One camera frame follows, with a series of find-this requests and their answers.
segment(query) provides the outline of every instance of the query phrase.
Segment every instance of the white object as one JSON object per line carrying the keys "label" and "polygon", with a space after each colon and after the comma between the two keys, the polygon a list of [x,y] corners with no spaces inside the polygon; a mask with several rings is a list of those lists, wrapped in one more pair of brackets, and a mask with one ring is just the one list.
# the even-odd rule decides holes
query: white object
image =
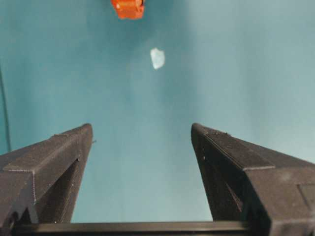
{"label": "white object", "polygon": [[155,70],[164,66],[165,63],[165,54],[164,51],[160,51],[157,48],[153,48],[150,51],[152,65]]}

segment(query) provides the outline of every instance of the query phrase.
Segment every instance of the cable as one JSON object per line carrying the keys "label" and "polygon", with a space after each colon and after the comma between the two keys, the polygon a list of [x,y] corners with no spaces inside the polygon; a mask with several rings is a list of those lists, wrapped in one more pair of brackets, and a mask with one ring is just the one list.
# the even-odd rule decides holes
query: cable
{"label": "cable", "polygon": [[5,137],[6,137],[6,146],[7,151],[12,151],[11,148],[11,137],[10,137],[10,129],[9,129],[9,119],[8,119],[8,110],[6,106],[6,97],[4,92],[4,83],[2,78],[2,72],[1,72],[1,65],[0,65],[0,93],[2,96],[2,106],[3,106],[3,116],[4,116],[4,123],[5,123]]}

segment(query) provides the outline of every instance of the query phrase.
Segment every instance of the orange object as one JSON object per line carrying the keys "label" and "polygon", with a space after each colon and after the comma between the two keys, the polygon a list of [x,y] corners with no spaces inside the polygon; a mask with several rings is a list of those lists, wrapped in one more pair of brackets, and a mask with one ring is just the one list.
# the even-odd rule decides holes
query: orange object
{"label": "orange object", "polygon": [[120,19],[141,19],[144,12],[144,0],[111,0]]}

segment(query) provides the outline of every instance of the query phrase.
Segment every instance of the teal background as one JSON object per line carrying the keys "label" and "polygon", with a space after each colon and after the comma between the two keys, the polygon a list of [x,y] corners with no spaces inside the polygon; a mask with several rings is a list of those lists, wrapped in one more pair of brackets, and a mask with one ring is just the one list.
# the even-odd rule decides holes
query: teal background
{"label": "teal background", "polygon": [[315,1],[146,4],[122,21],[109,0],[0,0],[12,148],[93,125],[74,222],[210,220],[193,122],[315,161]]}

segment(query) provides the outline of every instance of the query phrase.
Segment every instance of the black bar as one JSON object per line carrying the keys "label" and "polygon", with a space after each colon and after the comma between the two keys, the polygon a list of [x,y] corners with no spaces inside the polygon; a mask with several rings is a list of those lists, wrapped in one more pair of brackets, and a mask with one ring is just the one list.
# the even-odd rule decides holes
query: black bar
{"label": "black bar", "polygon": [[241,221],[30,224],[16,226],[13,235],[231,235],[249,236],[249,227]]}

